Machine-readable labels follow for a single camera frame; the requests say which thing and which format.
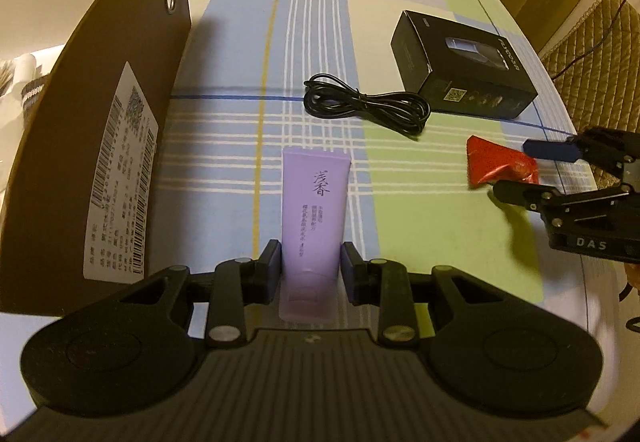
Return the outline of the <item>white pill bottle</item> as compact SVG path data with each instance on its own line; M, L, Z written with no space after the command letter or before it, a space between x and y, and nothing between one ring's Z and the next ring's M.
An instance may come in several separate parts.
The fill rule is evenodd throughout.
M38 78L38 61L31 53L13 59L13 78L10 92L19 92L27 83Z

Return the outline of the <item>quilted tan chair cushion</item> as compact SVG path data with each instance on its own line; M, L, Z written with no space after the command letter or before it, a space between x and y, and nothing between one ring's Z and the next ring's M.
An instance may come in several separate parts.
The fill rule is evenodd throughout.
M597 0L541 57L578 132L639 131L639 13Z

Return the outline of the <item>black product box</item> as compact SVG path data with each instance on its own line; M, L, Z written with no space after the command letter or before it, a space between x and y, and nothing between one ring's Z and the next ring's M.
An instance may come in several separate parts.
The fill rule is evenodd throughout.
M537 97L503 36L405 10L390 47L405 90L421 96L436 113L511 120Z

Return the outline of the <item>red snack packet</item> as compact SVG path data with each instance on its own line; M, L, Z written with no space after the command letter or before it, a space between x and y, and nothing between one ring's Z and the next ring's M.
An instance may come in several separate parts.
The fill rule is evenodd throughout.
M502 146L480 136L466 141L469 187L477 188L498 181L538 184L538 165L521 151Z

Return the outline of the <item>purple cream tube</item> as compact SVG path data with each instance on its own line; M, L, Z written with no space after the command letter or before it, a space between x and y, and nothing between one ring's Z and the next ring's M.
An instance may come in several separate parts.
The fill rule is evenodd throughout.
M350 159L288 147L282 165L282 267L279 315L299 324L335 321Z

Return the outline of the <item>brown white storage box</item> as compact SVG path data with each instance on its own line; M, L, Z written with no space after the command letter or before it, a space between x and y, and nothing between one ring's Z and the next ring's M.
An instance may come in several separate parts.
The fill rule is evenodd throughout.
M155 151L188 0L95 0L17 149L1 211L1 307L61 316L146 274Z

